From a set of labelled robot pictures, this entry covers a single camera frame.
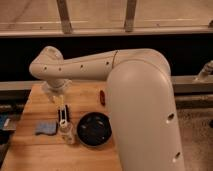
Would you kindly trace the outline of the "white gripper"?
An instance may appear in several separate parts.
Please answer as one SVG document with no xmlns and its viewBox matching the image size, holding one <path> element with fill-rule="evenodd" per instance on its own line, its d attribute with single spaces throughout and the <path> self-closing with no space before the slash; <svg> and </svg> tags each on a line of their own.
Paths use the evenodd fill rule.
<svg viewBox="0 0 213 171">
<path fill-rule="evenodd" d="M 65 94 L 70 86 L 68 79 L 47 80 L 42 84 L 42 90 L 48 99 L 58 108 L 58 122 L 62 119 L 62 110 L 64 108 Z M 65 105 L 67 121 L 70 122 L 70 112 L 68 105 Z"/>
</svg>

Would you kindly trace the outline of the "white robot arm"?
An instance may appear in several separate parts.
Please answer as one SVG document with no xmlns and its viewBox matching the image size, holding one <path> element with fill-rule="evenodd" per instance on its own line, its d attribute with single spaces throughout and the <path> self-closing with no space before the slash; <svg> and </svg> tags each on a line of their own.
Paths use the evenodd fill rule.
<svg viewBox="0 0 213 171">
<path fill-rule="evenodd" d="M 65 59 L 47 46 L 29 72 L 62 92 L 71 80 L 104 80 L 122 171 L 185 171 L 171 70 L 162 53 L 123 49 Z"/>
</svg>

